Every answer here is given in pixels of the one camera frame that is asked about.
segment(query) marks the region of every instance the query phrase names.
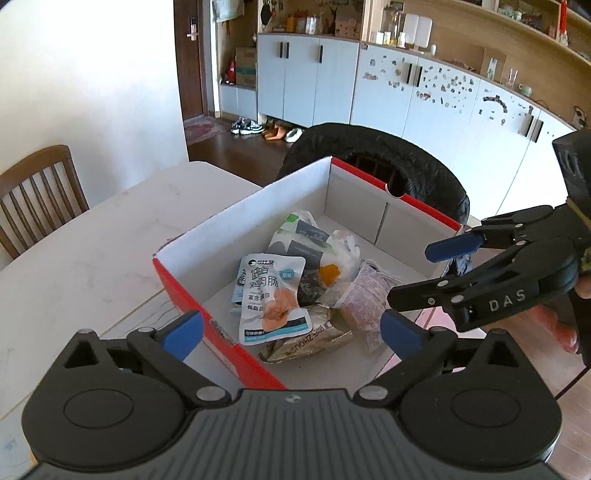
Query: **gray ribbed surface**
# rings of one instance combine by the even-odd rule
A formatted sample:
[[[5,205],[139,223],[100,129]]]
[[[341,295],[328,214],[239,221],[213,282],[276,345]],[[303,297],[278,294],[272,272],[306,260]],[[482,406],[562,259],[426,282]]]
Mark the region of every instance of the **gray ribbed surface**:
[[[71,473],[42,465],[26,478],[557,480],[560,477],[543,464],[496,475],[447,466],[411,444],[387,411],[358,407],[344,391],[247,390],[230,407],[199,413],[173,448],[143,465],[102,474]]]

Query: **wooden chair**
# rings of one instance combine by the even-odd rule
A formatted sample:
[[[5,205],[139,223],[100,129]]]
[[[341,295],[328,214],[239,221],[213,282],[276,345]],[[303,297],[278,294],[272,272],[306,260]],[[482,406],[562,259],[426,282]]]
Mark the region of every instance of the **wooden chair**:
[[[21,160],[0,175],[0,207],[14,234],[12,235],[13,238],[16,238],[21,244],[21,248],[17,248],[4,228],[0,226],[0,244],[6,249],[12,259],[18,257],[22,252],[76,216],[77,212],[74,211],[75,204],[70,200],[71,195],[69,196],[67,194],[56,169],[56,166],[60,163],[63,165],[67,181],[72,189],[78,207],[77,210],[80,213],[87,211],[88,203],[82,192],[80,181],[78,181],[70,149],[65,145],[54,145],[43,148]],[[47,178],[49,172],[51,172],[51,176],[53,177],[53,189]],[[40,190],[40,185],[37,184],[39,179],[41,180],[40,183],[43,184],[44,193]],[[29,187],[29,192],[32,188],[36,202],[33,202],[29,197],[27,187]],[[24,205],[22,205],[20,199],[17,199],[19,191]],[[56,200],[57,194],[59,194],[59,199],[61,199],[61,205],[60,201]],[[8,208],[10,205],[8,198],[10,198],[12,207],[14,207],[14,211],[16,212],[15,217],[13,217],[13,214]],[[24,230],[17,225],[17,220],[20,221]]]

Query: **black cable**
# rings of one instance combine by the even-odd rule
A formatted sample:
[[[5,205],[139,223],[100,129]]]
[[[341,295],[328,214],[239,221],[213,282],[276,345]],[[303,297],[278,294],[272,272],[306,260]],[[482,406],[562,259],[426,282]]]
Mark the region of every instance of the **black cable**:
[[[558,400],[560,397],[562,397],[562,395],[564,395],[566,392],[568,392],[570,390],[570,388],[572,386],[575,385],[576,382],[578,382],[579,380],[581,380],[581,378],[585,375],[585,373],[587,373],[589,371],[589,368],[591,367],[585,367],[581,370],[581,372],[575,377],[573,378],[572,382],[569,383],[566,387],[564,387],[562,390],[560,390],[558,392],[558,394],[554,397],[556,400]]]

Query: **black and white sneaker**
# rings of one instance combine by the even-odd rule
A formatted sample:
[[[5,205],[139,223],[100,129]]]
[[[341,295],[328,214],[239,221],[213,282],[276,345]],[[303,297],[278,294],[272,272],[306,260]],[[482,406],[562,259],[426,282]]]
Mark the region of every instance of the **black and white sneaker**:
[[[262,125],[257,124],[253,120],[246,120],[240,127],[241,135],[259,134],[265,128]]]
[[[238,134],[240,133],[241,128],[244,127],[244,123],[246,122],[246,118],[244,117],[240,117],[238,120],[236,120],[232,126],[230,127],[230,132],[233,134]]]

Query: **black chair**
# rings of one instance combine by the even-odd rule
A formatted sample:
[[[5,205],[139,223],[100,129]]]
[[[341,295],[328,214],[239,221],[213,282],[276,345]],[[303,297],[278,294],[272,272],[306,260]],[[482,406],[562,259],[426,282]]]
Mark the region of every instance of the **black chair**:
[[[402,138],[367,127],[322,124],[309,128],[289,149],[277,179],[327,156],[385,181],[393,195],[407,193],[462,225],[468,220],[468,195],[443,163]]]

